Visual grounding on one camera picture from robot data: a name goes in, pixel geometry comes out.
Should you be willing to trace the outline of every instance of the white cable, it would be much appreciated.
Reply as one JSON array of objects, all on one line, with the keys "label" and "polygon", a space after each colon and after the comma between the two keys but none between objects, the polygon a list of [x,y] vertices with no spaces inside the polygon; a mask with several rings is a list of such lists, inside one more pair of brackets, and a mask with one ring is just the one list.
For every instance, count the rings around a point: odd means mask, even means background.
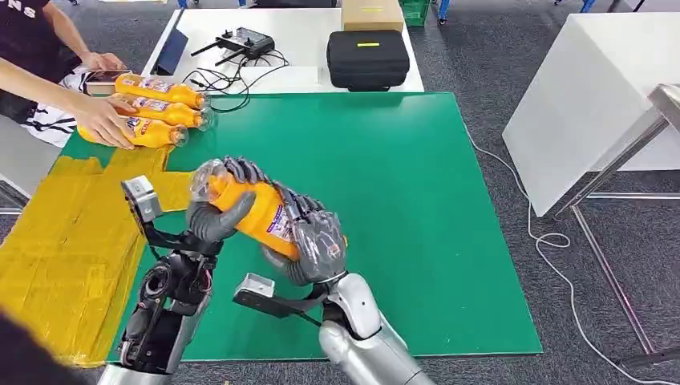
[{"label": "white cable", "polygon": [[[529,200],[529,196],[528,196],[527,193],[524,191],[524,188],[522,188],[522,184],[520,183],[520,178],[517,176],[517,172],[515,172],[515,169],[512,168],[512,167],[510,167],[510,165],[507,164],[504,160],[500,159],[499,156],[497,156],[496,154],[491,153],[491,152],[489,152],[489,151],[486,151],[486,150],[482,149],[480,146],[478,146],[477,143],[475,143],[475,141],[472,139],[472,135],[470,135],[470,132],[468,131],[468,126],[465,125],[465,123],[463,123],[463,126],[465,127],[465,133],[467,134],[467,137],[468,137],[468,139],[470,140],[470,143],[472,143],[472,147],[474,147],[477,151],[482,152],[482,153],[484,153],[484,154],[486,154],[486,155],[489,155],[490,157],[492,157],[492,158],[498,160],[500,163],[503,164],[503,166],[505,166],[508,170],[510,170],[510,172],[512,173],[512,176],[515,178],[515,183],[517,184],[517,188],[520,190],[520,193],[522,193],[522,195],[524,195],[524,198],[526,198],[527,201],[529,202],[529,205],[528,205],[528,213],[527,213],[527,233],[529,234],[529,236],[530,236],[531,238],[533,238],[533,239],[536,241],[535,247],[536,247],[536,251],[539,253],[540,257],[543,258],[543,260],[545,261],[545,263],[547,263],[548,266],[550,266],[550,268],[551,268],[557,275],[560,276],[560,278],[562,278],[565,282],[567,282],[567,284],[569,284],[569,299],[570,299],[570,302],[571,302],[572,313],[573,313],[573,316],[574,316],[574,322],[576,323],[576,326],[577,326],[577,328],[578,328],[578,332],[581,333],[581,337],[583,338],[583,340],[585,341],[585,343],[588,344],[588,346],[590,347],[590,349],[592,349],[595,353],[597,353],[597,355],[599,355],[602,359],[604,359],[609,365],[611,365],[612,367],[614,367],[614,369],[616,369],[616,370],[619,371],[622,375],[624,375],[625,377],[627,377],[627,378],[630,379],[631,381],[634,381],[635,383],[644,383],[644,384],[654,384],[654,383],[657,383],[657,384],[661,384],[661,385],[680,385],[680,384],[678,384],[678,383],[672,383],[672,382],[668,382],[668,381],[661,381],[661,380],[658,380],[658,379],[654,379],[654,380],[636,379],[636,378],[633,377],[632,375],[629,375],[628,372],[626,372],[626,371],[624,371],[623,369],[621,369],[621,368],[620,368],[617,364],[615,364],[611,359],[607,358],[606,355],[604,355],[601,351],[599,351],[599,350],[593,345],[593,343],[590,342],[590,340],[588,339],[588,337],[586,337],[585,332],[583,331],[583,327],[581,326],[581,321],[579,320],[578,314],[577,314],[577,312],[576,312],[576,302],[574,301],[574,287],[573,287],[573,283],[572,283],[572,282],[571,282],[571,281],[570,281],[570,280],[569,280],[569,279],[568,279],[568,278],[567,278],[560,270],[558,270],[557,267],[555,267],[555,265],[553,265],[553,264],[548,260],[548,258],[545,256],[545,254],[543,254],[543,252],[540,251],[540,247],[539,247],[540,244],[542,243],[542,244],[545,244],[545,245],[548,245],[548,246],[557,247],[558,249],[566,249],[566,248],[568,248],[568,247],[571,245],[571,243],[572,243],[571,240],[569,239],[569,237],[567,237],[567,236],[564,235],[563,233],[546,233],[546,234],[541,235],[540,237],[537,237],[537,236],[535,236],[535,235],[532,234],[532,232],[531,232],[531,216],[532,216],[532,215],[531,215],[531,209],[532,209],[532,205],[531,205],[531,201]],[[565,243],[556,243],[556,241],[547,241],[545,238],[548,238],[548,237],[562,238],[562,239],[565,240]]]}]

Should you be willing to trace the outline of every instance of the green mat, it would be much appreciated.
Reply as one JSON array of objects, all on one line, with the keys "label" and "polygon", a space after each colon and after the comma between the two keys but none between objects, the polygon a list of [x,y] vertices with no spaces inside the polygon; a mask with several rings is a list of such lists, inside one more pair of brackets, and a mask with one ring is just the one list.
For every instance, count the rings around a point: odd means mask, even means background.
[{"label": "green mat", "polygon": [[[229,108],[240,101],[214,103]],[[342,222],[350,271],[366,278],[413,355],[541,352],[452,94],[251,95],[217,126],[193,130],[167,170],[242,155],[322,200]],[[111,150],[75,136],[63,155],[105,163]],[[156,227],[183,230],[183,213],[168,214]],[[146,250],[136,286],[153,262]],[[248,272],[275,279],[277,293],[289,298],[309,292],[277,276],[256,242],[237,234],[225,242],[210,307],[184,359],[322,358],[315,326],[232,302]],[[133,306],[129,301],[124,319]],[[311,315],[318,319],[320,312]],[[123,328],[121,322],[115,345]],[[114,347],[110,360],[118,359]]]}]

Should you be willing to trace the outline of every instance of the smartphone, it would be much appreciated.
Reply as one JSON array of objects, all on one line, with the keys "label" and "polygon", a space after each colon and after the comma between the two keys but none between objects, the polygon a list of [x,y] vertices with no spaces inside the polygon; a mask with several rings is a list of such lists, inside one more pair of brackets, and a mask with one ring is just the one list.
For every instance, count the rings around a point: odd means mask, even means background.
[{"label": "smartphone", "polygon": [[95,71],[85,78],[83,91],[92,96],[108,96],[115,93],[115,80],[130,70]]}]

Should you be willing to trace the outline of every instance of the yellow tape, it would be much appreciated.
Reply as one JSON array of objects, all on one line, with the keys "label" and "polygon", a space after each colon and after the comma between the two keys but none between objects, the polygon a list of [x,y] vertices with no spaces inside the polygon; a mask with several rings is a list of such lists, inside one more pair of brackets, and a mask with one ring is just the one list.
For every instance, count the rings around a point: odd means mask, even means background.
[{"label": "yellow tape", "polygon": [[146,175],[161,206],[186,209],[189,173],[162,172],[170,148],[60,156],[0,247],[0,306],[57,359],[102,363],[131,293],[145,240],[122,180]]}]

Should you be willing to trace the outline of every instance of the gray carpet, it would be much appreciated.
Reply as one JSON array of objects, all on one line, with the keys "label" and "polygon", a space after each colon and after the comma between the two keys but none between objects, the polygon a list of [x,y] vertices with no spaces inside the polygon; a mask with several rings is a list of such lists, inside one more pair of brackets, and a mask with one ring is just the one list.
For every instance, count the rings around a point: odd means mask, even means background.
[{"label": "gray carpet", "polygon": [[[97,4],[78,7],[59,1],[93,49],[114,51],[140,70],[175,4]],[[202,6],[235,6],[211,0]],[[581,2],[565,0],[456,0],[448,24],[411,28],[425,88],[453,91],[479,145],[508,158],[500,133],[557,36],[567,14]],[[594,12],[609,3],[599,0]],[[509,172],[478,154],[489,194],[532,312],[544,353],[535,357],[422,360],[437,383],[631,383],[581,341],[569,308],[569,288],[534,250],[526,234],[526,206]],[[678,191],[680,173],[620,173],[605,187],[617,191]],[[582,205],[614,265],[621,285],[656,347],[680,344],[680,208],[673,203],[587,201]],[[534,232],[561,231],[573,246],[546,249],[576,286],[579,315],[593,343],[609,357],[638,354],[640,348],[616,298],[606,285],[587,241],[569,213],[562,222],[537,221]],[[93,382],[100,370],[81,371]],[[663,363],[633,371],[643,379],[680,380],[680,364]],[[185,363],[177,384],[349,383],[329,363]]]}]

